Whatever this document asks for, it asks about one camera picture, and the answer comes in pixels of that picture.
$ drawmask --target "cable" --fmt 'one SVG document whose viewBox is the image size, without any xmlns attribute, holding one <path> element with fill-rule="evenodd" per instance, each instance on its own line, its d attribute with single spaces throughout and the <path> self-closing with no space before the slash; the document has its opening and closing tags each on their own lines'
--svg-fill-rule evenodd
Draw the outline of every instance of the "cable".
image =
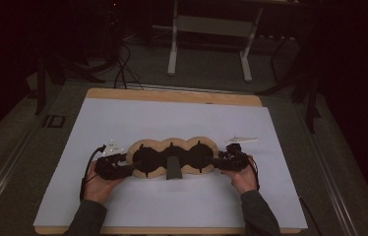
<svg viewBox="0 0 368 236">
<path fill-rule="evenodd" d="M 318 232 L 318 234 L 320 236 L 322 236 L 322 231 L 320 230 L 319 228 L 319 225 L 317 224 L 317 221 L 316 219 L 314 218 L 313 214 L 312 214 L 312 211 L 310 210 L 310 208 L 306 205 L 306 202 L 304 202 L 303 198 L 301 196 L 298 196 L 298 199 L 300 200 L 300 203 L 304 205 L 304 207 L 307 209 L 307 212 L 309 213 L 310 215 L 310 218 L 312 218 L 312 221 L 313 221 L 313 224 L 315 225 L 316 227 L 316 230 Z"/>
<path fill-rule="evenodd" d="M 122 81 L 123 81 L 123 85 L 125 87 L 125 89 L 127 89 L 127 83 L 126 79 L 125 79 L 125 69 L 129 72 L 130 76 L 134 79 L 134 83 L 137 83 L 142 90 L 144 90 L 144 87 L 142 86 L 142 84 L 139 82 L 139 80 L 141 79 L 141 76 L 135 72 L 132 72 L 132 70 L 127 66 L 127 63 L 131 57 L 131 50 L 128 46 L 126 46 L 124 43 L 121 44 L 121 46 L 123 46 L 124 48 L 126 48 L 128 54 L 125 60 L 123 60 L 122 58 L 119 57 L 119 67 L 120 70 L 116 75 L 116 78 L 114 80 L 114 88 L 116 89 L 117 86 L 117 81 L 119 80 L 120 75 L 122 76 Z"/>
<path fill-rule="evenodd" d="M 98 153 L 98 152 L 103 152 L 104 149 L 105 149 L 106 146 L 102 146 L 102 147 L 99 147 L 97 148 L 93 153 L 92 153 L 92 156 L 90 156 L 90 159 L 89 159 L 89 163 L 87 164 L 87 167 L 86 167 L 86 172 L 84 173 L 84 177 L 81 181 L 81 189 L 80 189 L 80 201 L 83 200 L 84 198 L 84 192 L 85 192 L 85 189 L 86 189 L 86 184 L 92 179 L 94 178 L 96 175 L 94 175 L 93 177 L 91 177 L 90 180 L 87 180 L 87 176 L 89 175 L 89 169 L 90 169 L 90 166 L 92 165 L 92 159 L 94 158 L 94 156 Z"/>
<path fill-rule="evenodd" d="M 257 166 L 257 162 L 255 162 L 253 157 L 249 157 L 252 159 L 252 161 L 254 162 L 254 164 L 252 165 L 250 161 L 248 161 L 249 166 L 251 166 L 252 170 L 254 171 L 255 174 L 255 180 L 257 182 L 257 190 L 260 190 L 260 180 L 258 179 L 258 166 Z"/>
</svg>

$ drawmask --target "dark background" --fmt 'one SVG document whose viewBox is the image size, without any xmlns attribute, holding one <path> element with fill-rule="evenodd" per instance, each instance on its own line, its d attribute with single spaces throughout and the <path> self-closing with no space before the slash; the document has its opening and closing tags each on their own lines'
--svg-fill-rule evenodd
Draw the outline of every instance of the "dark background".
<svg viewBox="0 0 368 236">
<path fill-rule="evenodd" d="M 100 32 L 85 40 L 84 25 L 90 23 L 73 16 L 72 3 L 84 4 L 80 0 L 0 1 L 0 120 L 29 93 L 26 77 L 36 71 L 36 59 L 44 42 L 78 61 L 101 48 L 99 35 L 104 30 L 105 17 L 95 14 L 92 23 Z M 368 1 L 341 2 L 344 3 L 346 7 L 340 12 L 320 18 L 316 25 L 319 28 L 308 45 L 323 71 L 319 90 L 368 183 Z M 104 12 L 101 6 L 93 9 Z M 125 7 L 124 20 L 145 37 L 151 34 L 148 26 L 152 24 L 171 25 L 171 9 L 172 1 L 168 0 L 131 0 Z M 278 22 L 283 22 L 278 8 L 268 11 L 260 32 L 281 34 Z"/>
</svg>

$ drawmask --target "hand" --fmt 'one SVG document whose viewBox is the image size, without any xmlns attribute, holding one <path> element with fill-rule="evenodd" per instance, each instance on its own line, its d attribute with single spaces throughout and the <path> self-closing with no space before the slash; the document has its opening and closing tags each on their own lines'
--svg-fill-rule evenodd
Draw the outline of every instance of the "hand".
<svg viewBox="0 0 368 236">
<path fill-rule="evenodd" d="M 253 156 L 249 156 L 249 161 L 254 165 Z M 230 170 L 221 170 L 221 173 L 229 176 L 232 180 L 232 185 L 235 187 L 239 195 L 251 190 L 258 190 L 257 179 L 254 170 L 248 165 L 245 169 L 236 172 Z"/>
<path fill-rule="evenodd" d="M 100 176 L 95 173 L 95 163 L 92 162 L 90 172 L 87 176 L 86 189 L 84 191 L 84 199 L 90 200 L 94 202 L 98 202 L 100 204 L 104 204 L 108 197 L 110 196 L 111 191 L 114 187 L 120 184 L 124 179 L 117 180 L 104 180 Z"/>
</svg>

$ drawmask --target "black object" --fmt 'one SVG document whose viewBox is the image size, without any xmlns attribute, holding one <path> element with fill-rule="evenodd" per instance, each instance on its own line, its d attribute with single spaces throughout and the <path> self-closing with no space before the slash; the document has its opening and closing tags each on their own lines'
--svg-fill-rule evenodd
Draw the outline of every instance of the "black object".
<svg viewBox="0 0 368 236">
<path fill-rule="evenodd" d="M 241 171 L 248 165 L 252 168 L 257 182 L 257 188 L 260 190 L 260 183 L 258 179 L 258 167 L 255 160 L 248 154 L 242 152 L 240 144 L 231 144 L 226 146 L 226 151 L 221 151 L 218 158 L 206 156 L 206 163 L 212 164 L 215 168 L 220 170 Z"/>
<path fill-rule="evenodd" d="M 184 165 L 190 165 L 195 169 L 199 169 L 202 173 L 202 169 L 207 167 L 209 163 L 206 162 L 206 156 L 213 156 L 213 151 L 207 145 L 198 142 L 189 150 L 182 147 L 170 144 L 165 150 L 158 152 L 151 147 L 140 148 L 133 154 L 133 162 L 141 161 L 141 165 L 137 168 L 141 172 L 144 172 L 147 177 L 148 174 L 157 170 L 161 166 L 167 168 L 167 159 L 170 156 L 178 156 L 180 168 Z"/>
<path fill-rule="evenodd" d="M 105 180 L 123 179 L 132 175 L 138 163 L 133 165 L 119 165 L 119 161 L 125 161 L 126 154 L 114 154 L 101 157 L 95 165 L 95 173 Z"/>
<path fill-rule="evenodd" d="M 166 180 L 182 179 L 183 174 L 180 168 L 180 159 L 178 156 L 170 156 L 166 161 Z"/>
<path fill-rule="evenodd" d="M 133 166 L 119 166 L 119 161 L 125 160 L 125 154 L 114 154 L 110 156 L 101 157 L 97 160 L 95 165 L 94 172 L 96 175 L 91 177 L 91 179 L 87 179 L 89 174 L 90 166 L 92 164 L 92 159 L 98 152 L 104 152 L 106 146 L 102 146 L 97 148 L 90 156 L 89 163 L 86 167 L 86 172 L 84 173 L 84 177 L 81 182 L 81 190 L 80 190 L 80 201 L 84 198 L 84 192 L 86 189 L 86 184 L 95 176 L 100 176 L 102 179 L 105 180 L 115 180 L 115 179 L 122 179 L 132 175 L 134 170 Z"/>
</svg>

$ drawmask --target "person's left hand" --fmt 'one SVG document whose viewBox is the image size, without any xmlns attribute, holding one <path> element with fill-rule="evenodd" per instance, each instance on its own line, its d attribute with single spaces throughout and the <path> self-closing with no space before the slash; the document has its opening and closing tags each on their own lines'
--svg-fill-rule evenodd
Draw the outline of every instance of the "person's left hand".
<svg viewBox="0 0 368 236">
<path fill-rule="evenodd" d="M 104 204 L 107 201 L 108 197 L 110 196 L 110 193 L 113 190 L 113 188 L 116 187 L 118 184 L 120 184 L 124 179 L 117 179 L 117 180 L 102 179 L 94 171 L 95 164 L 96 161 L 93 161 L 90 168 L 90 172 L 87 176 L 87 179 L 90 181 L 86 183 L 84 191 L 84 199 Z"/>
</svg>

